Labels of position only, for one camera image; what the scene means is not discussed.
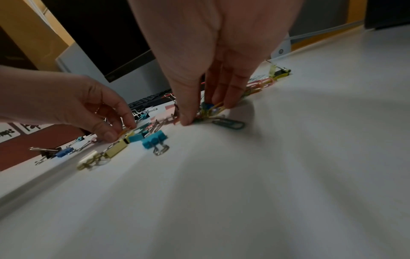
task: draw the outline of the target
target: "person's left hand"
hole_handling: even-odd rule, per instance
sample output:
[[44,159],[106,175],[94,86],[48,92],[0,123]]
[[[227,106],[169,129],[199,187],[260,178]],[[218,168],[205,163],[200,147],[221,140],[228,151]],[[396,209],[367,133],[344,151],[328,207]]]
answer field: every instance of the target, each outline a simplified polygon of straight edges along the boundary
[[121,118],[136,128],[124,99],[94,79],[0,66],[1,121],[70,124],[114,142],[123,129]]

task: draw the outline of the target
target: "fingernail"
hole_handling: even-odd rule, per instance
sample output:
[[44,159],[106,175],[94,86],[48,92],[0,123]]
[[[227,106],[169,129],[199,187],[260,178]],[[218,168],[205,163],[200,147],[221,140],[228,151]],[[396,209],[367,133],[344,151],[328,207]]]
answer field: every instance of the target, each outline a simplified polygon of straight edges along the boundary
[[111,133],[111,132],[106,132],[105,134],[104,134],[104,139],[107,141],[107,142],[110,142],[110,143],[112,143],[112,142],[114,142],[114,141],[116,141],[117,140],[117,137],[113,134],[113,133]]
[[183,113],[181,113],[181,115],[179,116],[179,119],[183,126],[188,126],[190,124],[189,118]]

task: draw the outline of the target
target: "green paper clip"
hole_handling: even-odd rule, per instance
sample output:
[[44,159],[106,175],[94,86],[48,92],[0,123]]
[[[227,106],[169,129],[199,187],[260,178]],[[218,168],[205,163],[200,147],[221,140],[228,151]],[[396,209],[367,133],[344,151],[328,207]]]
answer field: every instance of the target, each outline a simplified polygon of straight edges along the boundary
[[245,127],[244,122],[240,122],[237,120],[232,119],[225,119],[225,118],[215,118],[212,120],[212,123],[218,126],[222,126],[225,128],[230,128],[233,130],[241,130]]

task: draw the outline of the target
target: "cable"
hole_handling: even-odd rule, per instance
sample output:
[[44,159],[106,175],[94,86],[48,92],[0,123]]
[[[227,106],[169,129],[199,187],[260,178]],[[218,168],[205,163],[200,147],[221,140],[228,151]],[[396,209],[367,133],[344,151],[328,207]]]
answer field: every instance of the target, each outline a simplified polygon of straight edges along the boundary
[[340,25],[340,26],[328,28],[328,29],[325,29],[325,30],[317,31],[317,32],[309,32],[309,33],[305,33],[305,34],[301,34],[301,35],[287,37],[287,38],[284,39],[284,41],[291,41],[291,40],[307,38],[307,37],[311,37],[311,36],[315,36],[315,35],[319,35],[319,34],[323,34],[323,33],[333,32],[333,31],[337,31],[337,30],[341,30],[341,29],[352,28],[352,27],[363,25],[363,24],[364,24],[364,20],[360,20],[360,21],[357,21],[357,22],[343,24],[343,25]]

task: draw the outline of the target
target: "pile of paper clips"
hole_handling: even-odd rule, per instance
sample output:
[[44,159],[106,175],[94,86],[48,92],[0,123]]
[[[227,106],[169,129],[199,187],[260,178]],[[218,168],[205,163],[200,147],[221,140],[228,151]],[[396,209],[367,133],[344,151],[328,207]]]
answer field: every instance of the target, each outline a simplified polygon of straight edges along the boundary
[[[277,65],[272,65],[269,77],[263,78],[261,80],[253,81],[249,83],[246,87],[242,98],[246,98],[252,94],[261,92],[264,88],[272,86],[279,78],[286,77],[290,75],[291,70],[279,67]],[[163,131],[161,130],[165,125],[168,124],[177,124],[179,122],[179,109],[176,103],[174,95],[171,93],[164,95],[164,98],[169,98],[174,102],[174,105],[169,105],[166,112],[163,112],[160,115],[156,115],[151,119],[151,122],[144,124],[143,126],[131,130],[125,128],[120,134],[116,142],[112,143],[108,148],[102,152],[97,152],[95,150],[88,153],[84,156],[77,164],[78,170],[90,169],[93,166],[98,166],[105,164],[115,155],[124,150],[129,144],[133,142],[142,142],[142,145],[145,149],[153,148],[153,154],[156,156],[163,155],[166,153],[170,147],[164,144],[164,141],[168,138]],[[222,126],[225,128],[233,130],[241,130],[246,124],[244,122],[231,120],[225,118],[225,116],[220,116],[220,113],[223,112],[226,108],[223,106],[223,102],[216,105],[207,104],[203,102],[200,105],[198,115],[194,120],[194,124],[202,122],[211,122],[215,125]],[[149,118],[149,113],[156,111],[157,108],[147,111],[132,111],[135,117],[135,121],[139,122],[144,119]],[[74,149],[72,146],[77,142],[85,140],[84,137],[79,137],[74,142],[69,144],[66,148],[30,148],[33,151],[40,151],[42,159],[36,161],[35,164],[39,165],[46,160],[53,159],[55,157],[64,157],[76,152],[80,152],[91,146],[100,142],[96,137],[92,140],[85,143],[81,148]]]

